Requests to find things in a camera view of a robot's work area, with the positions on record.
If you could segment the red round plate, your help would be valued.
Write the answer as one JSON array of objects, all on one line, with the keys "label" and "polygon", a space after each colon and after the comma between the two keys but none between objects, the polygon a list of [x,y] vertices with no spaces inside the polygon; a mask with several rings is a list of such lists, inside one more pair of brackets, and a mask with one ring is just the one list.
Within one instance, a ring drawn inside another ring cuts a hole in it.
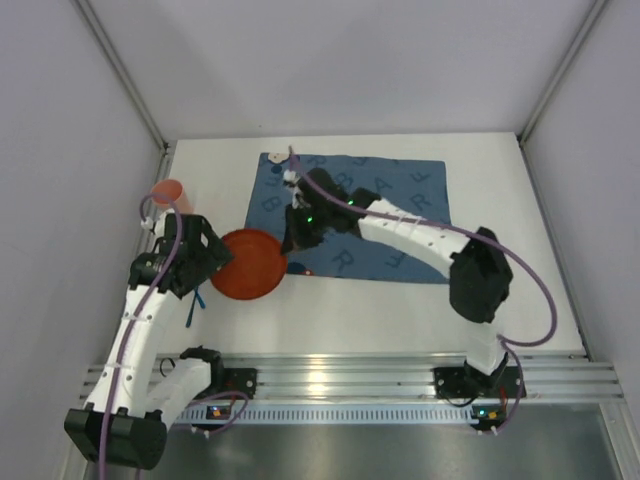
[{"label": "red round plate", "polygon": [[222,237],[232,261],[211,277],[213,287],[234,300],[254,300],[272,292],[287,270],[281,243],[271,234],[243,228]]}]

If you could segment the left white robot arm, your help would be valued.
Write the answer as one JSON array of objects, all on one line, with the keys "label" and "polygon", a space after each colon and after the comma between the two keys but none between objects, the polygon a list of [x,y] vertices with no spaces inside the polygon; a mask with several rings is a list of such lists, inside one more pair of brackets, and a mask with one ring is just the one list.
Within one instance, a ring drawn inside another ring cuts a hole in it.
[{"label": "left white robot arm", "polygon": [[151,470],[169,428],[188,405],[219,393],[219,352],[183,351],[171,373],[150,384],[160,343],[175,311],[233,258],[208,220],[166,212],[154,223],[155,243],[131,264],[125,306],[108,359],[83,407],[68,411],[64,430],[89,461]]}]

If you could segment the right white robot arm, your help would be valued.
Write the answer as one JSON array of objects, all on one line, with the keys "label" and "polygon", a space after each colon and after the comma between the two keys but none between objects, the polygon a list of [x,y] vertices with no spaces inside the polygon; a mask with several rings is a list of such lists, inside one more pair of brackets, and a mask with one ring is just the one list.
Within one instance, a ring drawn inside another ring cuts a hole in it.
[{"label": "right white robot arm", "polygon": [[494,246],[493,231],[480,228],[466,236],[427,225],[370,190],[346,192],[322,168],[305,176],[287,170],[283,184],[292,194],[285,208],[283,254],[315,248],[333,230],[392,247],[434,268],[447,279],[449,304],[465,322],[463,367],[440,396],[478,398],[496,389],[507,355],[497,339],[495,317],[513,273]]}]

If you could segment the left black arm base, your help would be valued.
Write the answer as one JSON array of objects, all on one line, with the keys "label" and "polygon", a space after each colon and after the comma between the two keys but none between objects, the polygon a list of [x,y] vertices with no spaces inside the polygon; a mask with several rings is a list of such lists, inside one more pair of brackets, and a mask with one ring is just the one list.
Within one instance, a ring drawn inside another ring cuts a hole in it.
[{"label": "left black arm base", "polygon": [[239,391],[249,399],[253,399],[257,389],[258,371],[255,368],[225,367],[222,374],[214,382],[215,393]]}]

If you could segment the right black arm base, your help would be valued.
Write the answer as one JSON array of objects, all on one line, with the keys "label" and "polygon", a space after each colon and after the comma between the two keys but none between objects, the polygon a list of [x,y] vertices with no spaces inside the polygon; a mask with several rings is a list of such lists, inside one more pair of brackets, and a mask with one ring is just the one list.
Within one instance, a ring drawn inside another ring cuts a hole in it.
[{"label": "right black arm base", "polygon": [[499,399],[503,394],[514,399],[524,381],[514,366],[498,368],[491,375],[462,367],[437,367],[433,370],[438,399]]}]

